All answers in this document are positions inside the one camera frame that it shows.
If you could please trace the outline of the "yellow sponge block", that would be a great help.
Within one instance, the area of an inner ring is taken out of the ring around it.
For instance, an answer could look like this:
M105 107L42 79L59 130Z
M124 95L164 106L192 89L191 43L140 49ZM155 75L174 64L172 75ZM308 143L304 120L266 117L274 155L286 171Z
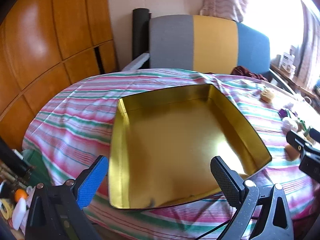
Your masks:
M272 90L269 90L265 88L261 93L260 93L260 99L263 100L266 103L271 103L272 100L274 99L274 93Z
M293 146L291 146L290 144L287 144L285 146L285 152L287 153L287 155L289 156L291 161L294 161L296 159L298 159L300 157L300 152L297 151Z

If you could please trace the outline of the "white box on shelf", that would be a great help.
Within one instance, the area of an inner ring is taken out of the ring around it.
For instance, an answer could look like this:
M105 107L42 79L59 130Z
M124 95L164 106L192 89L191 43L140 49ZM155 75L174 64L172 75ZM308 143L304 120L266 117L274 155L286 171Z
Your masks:
M282 59L281 59L281 67L282 67L285 71L290 72L294 60L295 60L295 55L291 55L291 54L288 54L288 53L284 53L284 54L283 54L283 57L282 57Z

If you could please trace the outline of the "purple snack packet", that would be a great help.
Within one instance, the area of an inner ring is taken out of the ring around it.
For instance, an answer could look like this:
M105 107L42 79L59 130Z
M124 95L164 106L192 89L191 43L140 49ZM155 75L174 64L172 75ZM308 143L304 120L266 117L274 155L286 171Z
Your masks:
M291 114L290 111L286 108L282 108L278 111L278 114L280 116L281 119L285 118L285 117L289 117L291 118Z

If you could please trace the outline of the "orange ball on floor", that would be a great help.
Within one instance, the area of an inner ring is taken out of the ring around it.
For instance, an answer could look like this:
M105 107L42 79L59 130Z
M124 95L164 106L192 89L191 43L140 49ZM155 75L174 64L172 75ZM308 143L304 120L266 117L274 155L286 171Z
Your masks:
M15 202L19 202L20 199L26 200L28 197L28 194L23 189L17 189L14 193L14 200Z

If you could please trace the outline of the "orange wooden wardrobe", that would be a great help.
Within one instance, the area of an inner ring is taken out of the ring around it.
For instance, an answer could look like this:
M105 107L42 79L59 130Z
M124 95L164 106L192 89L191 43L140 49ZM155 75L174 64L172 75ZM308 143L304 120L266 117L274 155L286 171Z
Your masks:
M108 0L16 0L1 23L1 138L20 150L57 93L117 70Z

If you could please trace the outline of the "gold metal tin box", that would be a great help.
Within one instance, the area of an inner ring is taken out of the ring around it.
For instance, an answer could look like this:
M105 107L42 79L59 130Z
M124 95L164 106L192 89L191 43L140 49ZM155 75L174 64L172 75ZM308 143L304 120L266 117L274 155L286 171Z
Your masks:
M117 209L155 209L219 192L215 156L243 178L272 159L238 108L214 85L158 89L119 99L108 198Z

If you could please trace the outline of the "striped pink green bedsheet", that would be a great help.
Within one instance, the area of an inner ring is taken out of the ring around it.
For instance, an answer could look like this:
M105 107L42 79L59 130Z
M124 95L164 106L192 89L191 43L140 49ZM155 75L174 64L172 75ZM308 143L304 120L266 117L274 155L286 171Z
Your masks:
M266 82L250 77L201 74L182 69L141 69L98 75L79 81L53 97L29 125L23 149L41 155L55 185L75 178L98 155L108 155L117 101L124 96L167 87L211 83L237 105L272 155L253 180L280 183L295 229L304 235L319 214L319 184L299 170L285 153L277 106L259 100ZM222 194L186 205L151 211L120 211L108 203L101 185L86 214L101 230L129 239L216 239L221 224L234 214Z

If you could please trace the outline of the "dark red cloth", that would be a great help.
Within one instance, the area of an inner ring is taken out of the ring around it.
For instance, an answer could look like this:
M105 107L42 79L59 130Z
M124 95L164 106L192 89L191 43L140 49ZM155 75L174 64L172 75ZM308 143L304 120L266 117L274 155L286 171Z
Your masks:
M232 70L231 75L252 77L252 78L254 78L254 79L267 81L267 79L266 79L265 77L263 77L261 74L253 73L253 72L251 72L250 70L248 70L247 68L245 68L245 67L243 67L243 66L237 66L237 67L235 67L235 68Z

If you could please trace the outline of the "black rolled mat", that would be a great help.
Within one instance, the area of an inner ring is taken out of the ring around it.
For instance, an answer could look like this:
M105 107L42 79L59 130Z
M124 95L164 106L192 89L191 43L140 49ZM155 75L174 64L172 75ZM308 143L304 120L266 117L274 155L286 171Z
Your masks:
M149 50L150 10L137 8L132 11L132 59Z

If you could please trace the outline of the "grey yellow blue chair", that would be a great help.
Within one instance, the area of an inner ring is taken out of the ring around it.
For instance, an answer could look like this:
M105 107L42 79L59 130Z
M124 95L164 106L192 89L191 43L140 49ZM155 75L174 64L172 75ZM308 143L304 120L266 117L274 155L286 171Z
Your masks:
M294 91L271 70L270 41L261 32L242 23L200 15L167 15L149 21L149 47L124 67L137 70L179 68L201 73L231 74L238 66L282 89Z

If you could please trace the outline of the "white plastic ball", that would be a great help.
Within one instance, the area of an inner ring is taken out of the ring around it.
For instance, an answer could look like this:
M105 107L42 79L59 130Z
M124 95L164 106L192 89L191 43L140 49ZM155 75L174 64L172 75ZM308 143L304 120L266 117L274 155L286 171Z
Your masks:
M297 132L299 127L298 127L298 124L296 123L295 120L293 120L289 117L285 117L282 119L281 129L284 132L289 132L289 131Z

